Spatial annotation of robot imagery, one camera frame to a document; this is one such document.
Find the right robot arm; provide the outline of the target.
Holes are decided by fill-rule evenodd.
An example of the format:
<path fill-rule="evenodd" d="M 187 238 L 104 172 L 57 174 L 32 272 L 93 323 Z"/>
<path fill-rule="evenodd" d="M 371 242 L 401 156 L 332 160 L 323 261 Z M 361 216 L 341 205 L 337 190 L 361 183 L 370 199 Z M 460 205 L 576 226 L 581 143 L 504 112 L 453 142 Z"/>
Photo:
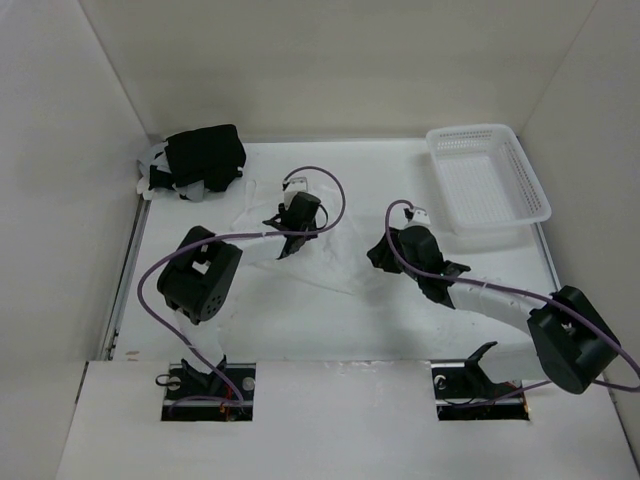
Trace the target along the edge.
<path fill-rule="evenodd" d="M 367 252 L 373 267 L 405 274 L 431 302 L 484 315 L 527 333 L 541 376 L 571 394 L 582 394 L 618 356 L 620 344 L 578 288 L 564 286 L 546 298 L 473 283 L 471 268 L 446 260 L 424 226 L 390 228 Z"/>

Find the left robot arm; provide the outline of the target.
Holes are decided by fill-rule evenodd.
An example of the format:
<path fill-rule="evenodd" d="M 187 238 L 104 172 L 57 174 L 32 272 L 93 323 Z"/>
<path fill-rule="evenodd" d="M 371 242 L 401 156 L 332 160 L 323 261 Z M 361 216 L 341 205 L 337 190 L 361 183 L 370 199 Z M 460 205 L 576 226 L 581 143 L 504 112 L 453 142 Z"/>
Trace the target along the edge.
<path fill-rule="evenodd" d="M 306 241 L 317 237 L 317 214 L 324 207 L 313 194 L 287 194 L 274 217 L 263 222 L 264 234 L 214 239 L 203 226 L 192 227 L 179 248 L 186 250 L 169 260 L 157 281 L 166 305 L 181 314 L 180 333 L 211 320 L 222 309 L 237 271 L 249 265 L 282 260 L 297 253 Z"/>

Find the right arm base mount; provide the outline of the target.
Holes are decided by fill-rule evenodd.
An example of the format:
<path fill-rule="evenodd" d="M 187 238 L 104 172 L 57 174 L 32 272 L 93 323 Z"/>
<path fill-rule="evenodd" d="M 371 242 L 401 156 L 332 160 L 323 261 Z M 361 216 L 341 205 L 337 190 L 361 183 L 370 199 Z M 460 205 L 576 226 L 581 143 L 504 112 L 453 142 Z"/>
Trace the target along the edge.
<path fill-rule="evenodd" d="M 497 341 L 487 342 L 467 358 L 431 364 L 435 409 L 440 421 L 529 420 L 523 393 L 497 400 L 521 388 L 522 382 L 494 383 L 479 365 L 483 356 L 497 344 Z"/>

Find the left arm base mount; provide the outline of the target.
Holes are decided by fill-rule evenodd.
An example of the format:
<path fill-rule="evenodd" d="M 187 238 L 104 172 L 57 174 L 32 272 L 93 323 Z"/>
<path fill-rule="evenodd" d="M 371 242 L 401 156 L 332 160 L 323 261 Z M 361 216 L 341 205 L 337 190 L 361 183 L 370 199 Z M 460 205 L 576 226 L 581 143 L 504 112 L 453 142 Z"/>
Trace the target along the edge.
<path fill-rule="evenodd" d="M 203 372 L 186 359 L 171 364 L 159 374 L 155 384 L 163 390 L 163 422 L 250 422 L 253 420 L 257 366 L 228 363 L 217 365 L 242 394 L 240 400 L 231 386 L 214 372 Z"/>

